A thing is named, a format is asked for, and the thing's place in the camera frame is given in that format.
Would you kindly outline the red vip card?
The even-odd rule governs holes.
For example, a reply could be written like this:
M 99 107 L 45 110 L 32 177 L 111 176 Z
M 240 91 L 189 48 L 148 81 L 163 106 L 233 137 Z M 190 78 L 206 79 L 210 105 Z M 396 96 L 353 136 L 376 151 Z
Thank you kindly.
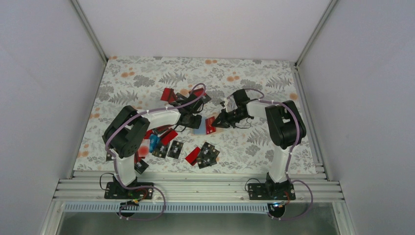
M 214 121 L 215 121 L 214 116 L 206 118 L 205 123 L 206 123 L 206 134 L 207 135 L 213 134 L 216 132 L 216 127 L 213 126 Z

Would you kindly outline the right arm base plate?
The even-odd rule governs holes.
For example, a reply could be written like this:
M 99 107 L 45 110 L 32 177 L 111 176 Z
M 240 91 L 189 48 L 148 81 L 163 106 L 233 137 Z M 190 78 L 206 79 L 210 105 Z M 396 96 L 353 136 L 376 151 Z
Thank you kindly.
M 296 200 L 292 184 L 279 184 L 274 188 L 267 188 L 265 183 L 249 183 L 247 190 L 249 199 L 254 201 Z

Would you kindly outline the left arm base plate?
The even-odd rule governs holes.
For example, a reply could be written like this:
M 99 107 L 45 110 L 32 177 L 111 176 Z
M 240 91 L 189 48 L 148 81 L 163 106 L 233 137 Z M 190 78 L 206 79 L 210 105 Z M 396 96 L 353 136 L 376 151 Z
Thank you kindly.
M 105 199 L 122 199 L 122 200 L 133 200 L 133 199 L 152 199 L 154 190 L 152 188 L 140 188 L 140 189 L 125 189 L 118 181 L 108 182 L 105 188 L 104 198 Z

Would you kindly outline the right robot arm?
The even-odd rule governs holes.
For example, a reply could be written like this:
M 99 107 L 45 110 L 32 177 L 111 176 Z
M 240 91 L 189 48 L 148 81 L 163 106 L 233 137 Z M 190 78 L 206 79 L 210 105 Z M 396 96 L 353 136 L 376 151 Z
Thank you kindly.
M 244 119 L 263 118 L 268 124 L 271 141 L 275 145 L 272 166 L 267 172 L 265 193 L 270 199 L 278 199 L 284 191 L 290 191 L 291 180 L 288 170 L 294 148 L 306 136 L 306 128 L 298 109 L 292 100 L 285 102 L 266 101 L 261 98 L 250 99 L 245 89 L 230 95 L 236 108 L 230 110 L 228 101 L 212 126 L 235 128 Z

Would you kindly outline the beige card holder wallet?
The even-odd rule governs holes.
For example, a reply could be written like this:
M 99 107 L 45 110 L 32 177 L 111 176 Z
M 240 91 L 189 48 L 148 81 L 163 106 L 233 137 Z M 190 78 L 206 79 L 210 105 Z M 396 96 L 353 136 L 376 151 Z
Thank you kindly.
M 206 134 L 206 123 L 205 123 L 206 118 L 207 117 L 202 117 L 201 124 L 200 124 L 199 128 L 194 129 L 192 131 L 192 134 L 194 134 L 194 135 L 207 135 Z M 224 131 L 223 128 L 216 128 L 216 132 L 213 133 L 213 134 L 219 134 L 219 133 L 222 133 L 223 131 Z

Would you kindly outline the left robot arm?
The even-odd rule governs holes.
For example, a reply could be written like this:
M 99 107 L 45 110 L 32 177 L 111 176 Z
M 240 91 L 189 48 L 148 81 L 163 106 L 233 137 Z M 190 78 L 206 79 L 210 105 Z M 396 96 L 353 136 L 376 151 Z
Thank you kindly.
M 147 131 L 168 125 L 197 129 L 201 116 L 196 112 L 202 105 L 201 98 L 196 97 L 186 103 L 169 104 L 152 110 L 136 110 L 130 105 L 121 109 L 102 138 L 105 151 L 114 161 L 115 181 L 118 182 L 116 190 L 123 198 L 130 198 L 136 193 L 134 155 Z

